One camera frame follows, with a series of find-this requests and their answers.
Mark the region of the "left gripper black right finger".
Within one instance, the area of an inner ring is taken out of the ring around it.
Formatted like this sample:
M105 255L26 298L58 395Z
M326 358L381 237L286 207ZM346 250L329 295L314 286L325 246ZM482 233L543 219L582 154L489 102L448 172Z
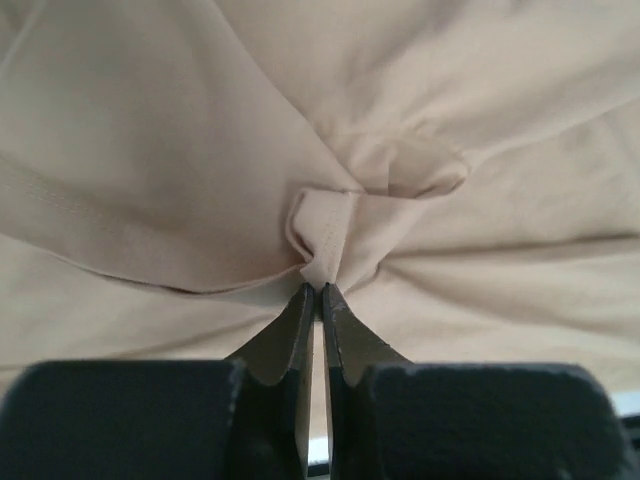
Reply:
M414 363L321 294L334 479L631 479L635 423L580 366Z

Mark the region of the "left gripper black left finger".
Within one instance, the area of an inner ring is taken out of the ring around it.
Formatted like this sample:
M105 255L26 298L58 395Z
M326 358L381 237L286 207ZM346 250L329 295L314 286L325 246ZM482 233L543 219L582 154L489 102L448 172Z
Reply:
M5 479L303 479L314 292L217 360L41 362L1 403Z

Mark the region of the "beige t shirt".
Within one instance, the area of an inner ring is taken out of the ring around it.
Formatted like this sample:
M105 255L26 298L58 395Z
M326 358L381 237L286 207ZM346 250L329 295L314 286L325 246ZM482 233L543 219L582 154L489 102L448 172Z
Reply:
M3 383L223 355L301 281L637 389L638 3L2 3Z

